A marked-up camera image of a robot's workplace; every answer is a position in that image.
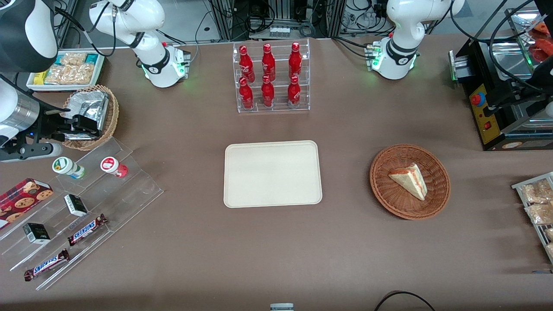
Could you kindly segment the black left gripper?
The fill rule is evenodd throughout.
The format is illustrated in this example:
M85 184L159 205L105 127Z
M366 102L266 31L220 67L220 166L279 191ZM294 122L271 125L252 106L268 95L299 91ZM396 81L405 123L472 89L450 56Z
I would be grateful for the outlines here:
M517 90L492 90L486 94L486 108L483 115L490 117L500 108L511 106L517 101L517 105L533 104L547 100L547 94L553 94L553 56L535 67L530 79L530 86L518 85Z

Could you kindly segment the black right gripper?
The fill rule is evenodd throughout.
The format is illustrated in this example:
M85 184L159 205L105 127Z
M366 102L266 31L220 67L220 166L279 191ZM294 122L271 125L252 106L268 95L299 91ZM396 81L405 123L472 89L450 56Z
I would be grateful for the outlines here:
M43 108L40 110L36 122L29 129L29 138L33 143L39 143L40 140L57 140L65 142L66 140L98 140L102 136L102 130L98 129L96 120L85 117L80 114L72 118L64 117L65 110L58 108Z

